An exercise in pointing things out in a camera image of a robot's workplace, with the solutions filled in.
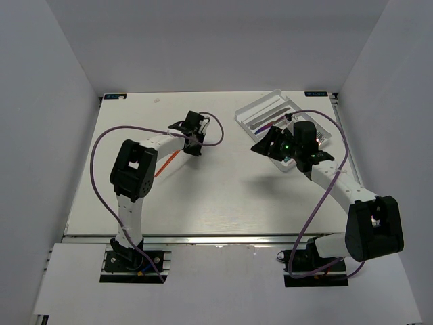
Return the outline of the ornate silver table knife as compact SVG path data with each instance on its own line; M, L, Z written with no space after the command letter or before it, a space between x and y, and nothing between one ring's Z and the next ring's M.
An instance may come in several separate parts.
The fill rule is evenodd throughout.
M267 122L267 121L270 121L271 119L273 119L273 118L275 118L275 117L277 117L277 116L283 114L284 112L287 112L289 109L290 109L290 108L283 108L283 109L281 109L281 110L279 110L279 111L277 111L277 112L271 114L270 116L268 116L268 117L266 117L266 118L262 118L262 119L260 119L259 121L257 121L257 122L255 122L255 123L251 124L251 125L249 126L249 128L250 128L251 130L255 130L255 129L257 129L260 125L262 125L263 123L265 123L265 122Z

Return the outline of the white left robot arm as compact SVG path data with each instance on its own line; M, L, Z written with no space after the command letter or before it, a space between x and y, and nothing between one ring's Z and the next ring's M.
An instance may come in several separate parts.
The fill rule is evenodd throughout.
M208 123L208 118L190 111L183 122L168 127L179 131L180 137L156 135L141 142L127 139L122 143L110 174L110 183L114 186L118 216L122 221L115 242L126 247L119 260L127 269L135 270L143 262L143 253L133 246L139 246L143 241L143 198L152 188L157 162L176 151L201 155L201 143Z

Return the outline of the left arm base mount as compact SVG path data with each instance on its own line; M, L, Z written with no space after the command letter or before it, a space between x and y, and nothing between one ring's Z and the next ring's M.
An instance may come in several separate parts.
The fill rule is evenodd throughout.
M112 238L104 253L99 282L163 284L170 270L171 252L157 249L144 252L151 261L134 248L123 247Z

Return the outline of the orange chopstick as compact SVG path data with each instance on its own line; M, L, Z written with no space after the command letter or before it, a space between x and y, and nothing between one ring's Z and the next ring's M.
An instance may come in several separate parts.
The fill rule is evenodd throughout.
M173 152L170 157L165 161L165 163L156 171L154 177L157 178L167 166L176 158L176 156L180 153L179 150Z

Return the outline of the iridescent rainbow steak knife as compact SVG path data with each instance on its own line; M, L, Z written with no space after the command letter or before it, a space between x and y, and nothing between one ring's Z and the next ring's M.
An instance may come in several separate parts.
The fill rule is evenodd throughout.
M262 133L263 131L269 129L269 128L272 127L273 125L276 125L277 123L280 123L280 122L282 122L282 121L285 121L285 117L284 117L284 116L281 116L281 117L278 118L277 120L274 120L274 121L268 122L267 124L265 124L265 125L259 127L259 128L254 132L254 134L257 135L257 134L259 134L259 133Z

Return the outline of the clear chopstick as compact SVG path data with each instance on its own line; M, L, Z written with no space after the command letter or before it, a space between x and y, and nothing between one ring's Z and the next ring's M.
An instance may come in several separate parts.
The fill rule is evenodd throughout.
M261 108L259 111L255 112L252 116L246 118L245 123L251 121L253 118L256 118L260 113L266 112L269 109L275 107L276 104L278 104L278 103L279 103L279 100L275 100L275 101L271 102L270 104L266 105L265 107Z

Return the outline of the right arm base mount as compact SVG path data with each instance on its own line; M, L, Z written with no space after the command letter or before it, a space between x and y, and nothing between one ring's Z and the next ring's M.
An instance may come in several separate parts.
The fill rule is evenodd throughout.
M283 264L284 286L286 288L325 288L325 287L347 287L348 280L346 277L346 264L344 261L316 272L311 276L295 279L288 273L289 259L291 250L279 251L276 255L278 262ZM307 250L297 250L292 263L292 273L294 275L302 275L313 271L314 269L323 267L332 262L334 258L320 259L311 257Z

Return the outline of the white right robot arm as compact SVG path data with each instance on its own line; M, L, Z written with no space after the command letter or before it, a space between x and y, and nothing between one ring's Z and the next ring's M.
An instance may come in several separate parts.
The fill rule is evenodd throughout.
M305 253L306 264L320 270L334 257L362 262L401 252L404 239L398 202L374 194L344 173L332 155L319 149L315 130L308 121L296 122L292 131L271 127L251 148L273 160L294 160L297 169L327 190L347 214L344 232L313 239Z

